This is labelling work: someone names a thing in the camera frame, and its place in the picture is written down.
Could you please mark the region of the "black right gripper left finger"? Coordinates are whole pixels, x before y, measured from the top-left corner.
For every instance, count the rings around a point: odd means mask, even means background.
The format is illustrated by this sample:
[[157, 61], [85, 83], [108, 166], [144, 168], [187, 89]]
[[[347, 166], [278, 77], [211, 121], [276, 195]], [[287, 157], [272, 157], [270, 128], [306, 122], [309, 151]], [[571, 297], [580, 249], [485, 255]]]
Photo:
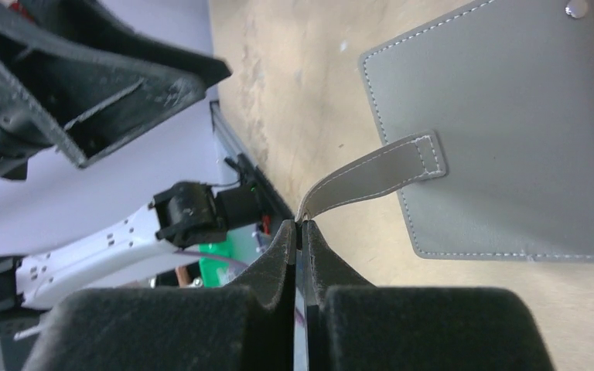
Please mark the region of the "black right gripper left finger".
[[221, 288], [78, 291], [49, 314], [27, 370], [290, 370], [296, 226]]

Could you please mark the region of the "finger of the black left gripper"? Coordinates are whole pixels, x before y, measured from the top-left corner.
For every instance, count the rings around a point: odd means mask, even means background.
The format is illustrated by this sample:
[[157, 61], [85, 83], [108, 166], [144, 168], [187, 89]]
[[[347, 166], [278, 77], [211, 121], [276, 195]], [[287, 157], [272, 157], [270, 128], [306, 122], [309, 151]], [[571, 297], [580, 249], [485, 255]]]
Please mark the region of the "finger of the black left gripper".
[[86, 168], [229, 76], [223, 60], [143, 36], [99, 1], [0, 3], [0, 169], [49, 147]]

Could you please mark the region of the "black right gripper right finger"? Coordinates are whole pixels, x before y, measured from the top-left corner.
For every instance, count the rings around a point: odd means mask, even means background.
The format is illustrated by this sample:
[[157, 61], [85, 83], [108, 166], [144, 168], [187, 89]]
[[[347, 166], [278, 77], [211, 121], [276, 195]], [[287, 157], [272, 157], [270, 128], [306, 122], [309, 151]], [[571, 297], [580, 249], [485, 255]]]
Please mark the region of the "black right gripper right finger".
[[551, 370], [533, 315], [491, 287], [378, 287], [302, 224], [311, 370]]

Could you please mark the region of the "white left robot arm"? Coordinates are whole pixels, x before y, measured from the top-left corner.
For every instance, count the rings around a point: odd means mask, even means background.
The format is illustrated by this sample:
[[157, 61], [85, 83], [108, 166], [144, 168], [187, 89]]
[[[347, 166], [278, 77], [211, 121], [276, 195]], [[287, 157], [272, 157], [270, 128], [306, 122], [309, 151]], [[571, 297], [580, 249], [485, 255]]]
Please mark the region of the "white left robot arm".
[[[225, 61], [136, 32], [99, 1], [0, 2], [0, 179], [56, 148], [87, 168], [203, 100]], [[0, 337], [40, 327], [75, 291], [259, 221], [251, 184], [177, 182], [122, 221], [54, 250], [0, 256]]]

